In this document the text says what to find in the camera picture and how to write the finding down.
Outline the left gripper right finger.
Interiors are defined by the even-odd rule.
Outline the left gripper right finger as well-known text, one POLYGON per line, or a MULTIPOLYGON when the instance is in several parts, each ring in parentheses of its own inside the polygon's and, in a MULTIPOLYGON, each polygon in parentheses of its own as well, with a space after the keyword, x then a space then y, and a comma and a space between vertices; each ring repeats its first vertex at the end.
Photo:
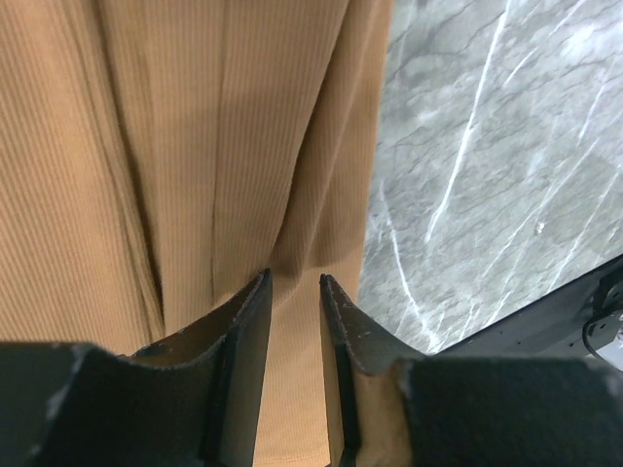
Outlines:
POLYGON ((320 332, 332 466, 413 466, 402 391, 423 354, 362 311, 335 277, 320 276, 320 332))

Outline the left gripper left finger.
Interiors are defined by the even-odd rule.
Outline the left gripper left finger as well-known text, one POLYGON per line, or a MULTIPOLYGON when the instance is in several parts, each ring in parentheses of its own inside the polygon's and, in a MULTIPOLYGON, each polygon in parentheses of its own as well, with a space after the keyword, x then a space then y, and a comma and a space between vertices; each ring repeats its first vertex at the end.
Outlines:
POLYGON ((124 466, 250 466, 271 326, 260 272, 223 305, 128 357, 135 408, 124 466))

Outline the tan tank top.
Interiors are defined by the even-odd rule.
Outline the tan tank top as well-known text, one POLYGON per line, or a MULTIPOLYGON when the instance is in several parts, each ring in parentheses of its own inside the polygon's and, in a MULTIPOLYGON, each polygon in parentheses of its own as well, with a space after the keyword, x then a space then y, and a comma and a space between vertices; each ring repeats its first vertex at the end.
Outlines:
POLYGON ((359 288, 388 1, 5 1, 1 337, 128 354, 274 276, 254 462, 329 462, 319 278, 359 288))

